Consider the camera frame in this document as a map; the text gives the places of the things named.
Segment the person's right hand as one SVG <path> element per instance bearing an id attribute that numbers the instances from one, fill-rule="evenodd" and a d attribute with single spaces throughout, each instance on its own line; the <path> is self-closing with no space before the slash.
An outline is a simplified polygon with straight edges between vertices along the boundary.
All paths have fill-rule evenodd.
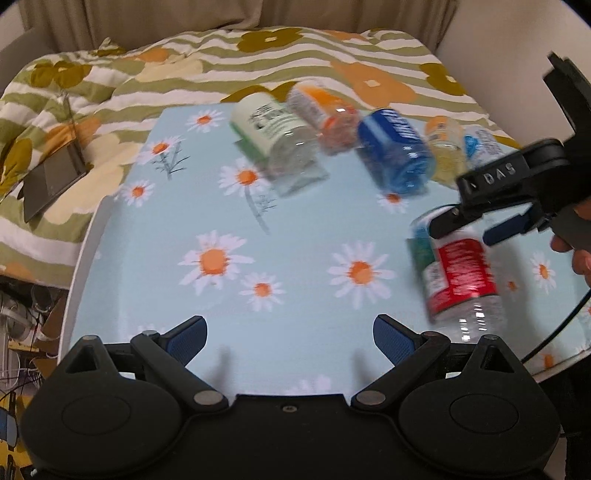
<path id="1" fill-rule="evenodd" d="M 590 199 L 563 209 L 551 228 L 551 248 L 560 253 L 573 251 L 572 269 L 590 285 Z"/>

